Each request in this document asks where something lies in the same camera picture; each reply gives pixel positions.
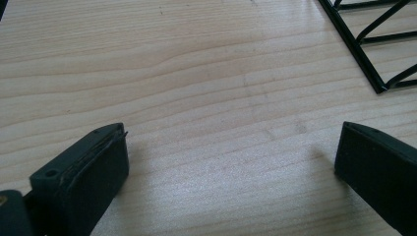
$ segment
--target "black plastic part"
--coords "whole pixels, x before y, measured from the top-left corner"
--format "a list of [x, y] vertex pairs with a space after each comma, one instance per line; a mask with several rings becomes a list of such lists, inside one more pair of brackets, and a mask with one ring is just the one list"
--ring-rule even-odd
[[0, 235], [33, 236], [22, 194], [0, 191]]
[[90, 132], [30, 176], [35, 235], [90, 235], [129, 174], [123, 124]]
[[[334, 5], [331, 4], [329, 0], [319, 0], [325, 9], [328, 17], [333, 22], [335, 28], [339, 32], [341, 38], [345, 42], [346, 46], [349, 48], [353, 57], [355, 58], [358, 65], [361, 67], [368, 81], [370, 82], [372, 88], [376, 93], [381, 93], [389, 89], [397, 88], [409, 88], [417, 86], [417, 80], [408, 80], [404, 81], [406, 78], [414, 75], [417, 72], [417, 64], [406, 69], [404, 72], [395, 76], [393, 79], [389, 80], [387, 83], [383, 81], [380, 74], [375, 69], [374, 65], [369, 60], [366, 53], [363, 51], [361, 44], [372, 44], [372, 43], [383, 43], [393, 40], [402, 40], [402, 39], [411, 39], [416, 37], [416, 31], [410, 32], [401, 32], [388, 35], [380, 35], [374, 37], [365, 37], [369, 32], [374, 30], [377, 26], [386, 21], [390, 16], [395, 14], [399, 9], [405, 5], [415, 2], [415, 0], [378, 0], [378, 1], [368, 1], [352, 4], [341, 4], [341, 0], [336, 0]], [[366, 27], [358, 38], [355, 38], [350, 31], [349, 27], [346, 25], [344, 20], [339, 15], [340, 10], [363, 10], [368, 7], [378, 7], [385, 6], [387, 4], [394, 4], [388, 11], [386, 11], [382, 16], [373, 21], [368, 27]]]
[[417, 235], [417, 149], [345, 122], [335, 174], [402, 235]]
[[0, 22], [3, 18], [4, 11], [6, 10], [8, 0], [0, 0]]

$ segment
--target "small hole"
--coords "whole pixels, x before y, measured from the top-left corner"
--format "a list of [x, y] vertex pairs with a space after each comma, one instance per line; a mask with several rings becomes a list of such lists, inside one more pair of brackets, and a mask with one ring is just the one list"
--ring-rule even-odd
[[45, 176], [46, 177], [52, 177], [52, 176], [55, 176], [55, 175], [57, 175], [58, 174], [58, 171], [57, 170], [48, 170], [46, 173], [45, 173]]

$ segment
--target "metal wire frame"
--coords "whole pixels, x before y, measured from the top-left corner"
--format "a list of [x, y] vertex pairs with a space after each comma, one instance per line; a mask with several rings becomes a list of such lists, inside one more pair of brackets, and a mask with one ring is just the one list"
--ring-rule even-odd
[[[332, 4], [330, 0], [319, 0], [326, 13], [328, 14], [328, 17], [331, 19], [340, 36], [343, 38], [344, 42], [352, 53], [353, 57], [356, 59], [356, 62], [359, 64], [365, 76], [368, 78], [368, 81], [371, 83], [371, 86], [375, 92], [381, 93], [389, 89], [417, 86], [417, 80], [404, 81], [408, 77], [417, 73], [417, 64], [399, 73], [398, 75], [391, 78], [387, 83], [385, 83], [361, 47], [362, 44], [387, 43], [394, 40], [411, 39], [412, 37], [417, 37], [417, 31], [367, 37], [371, 31], [376, 29], [380, 24], [389, 19], [401, 8], [405, 7], [411, 2], [417, 2], [417, 0], [373, 0], [351, 4], [341, 4], [341, 1], [342, 0], [335, 0], [334, 4]], [[339, 15], [339, 11], [341, 10], [364, 10], [366, 8], [381, 7], [392, 4], [393, 6], [391, 8], [389, 8], [385, 13], [383, 13], [380, 17], [378, 17], [370, 25], [363, 29], [356, 38], [353, 36], [349, 27]]]

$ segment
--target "black wire rack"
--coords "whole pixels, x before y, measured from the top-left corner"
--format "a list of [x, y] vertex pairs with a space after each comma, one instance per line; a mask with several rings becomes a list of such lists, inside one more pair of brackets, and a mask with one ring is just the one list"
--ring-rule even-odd
[[[342, 4], [342, 0], [335, 0], [334, 3], [330, 2], [329, 0], [319, 1], [376, 93], [381, 93], [389, 89], [409, 88], [417, 86], [417, 79], [406, 80], [417, 72], [417, 64], [414, 64], [410, 68], [404, 70], [385, 83], [362, 49], [362, 45], [365, 44], [381, 44], [399, 40], [416, 39], [417, 31], [407, 31], [379, 36], [367, 35], [375, 30], [378, 26], [380, 26], [383, 22], [392, 17], [400, 9], [406, 7], [409, 4], [417, 3], [417, 0], [373, 0], [349, 4]], [[390, 6], [390, 8], [373, 22], [371, 22], [367, 27], [365, 27], [356, 37], [353, 36], [349, 27], [340, 16], [340, 14], [342, 14], [340, 11], [344, 10], [367, 11], [370, 8], [386, 6]]]

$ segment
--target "light wood surface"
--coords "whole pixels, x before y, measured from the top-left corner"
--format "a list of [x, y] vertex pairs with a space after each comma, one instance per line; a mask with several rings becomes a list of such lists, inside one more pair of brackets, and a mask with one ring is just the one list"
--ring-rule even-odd
[[[380, 31], [415, 29], [416, 9]], [[366, 50], [388, 78], [416, 48]], [[375, 95], [316, 0], [13, 0], [0, 189], [27, 193], [36, 169], [123, 122], [130, 177], [92, 235], [397, 235], [333, 164], [343, 121], [417, 147], [416, 101]]]

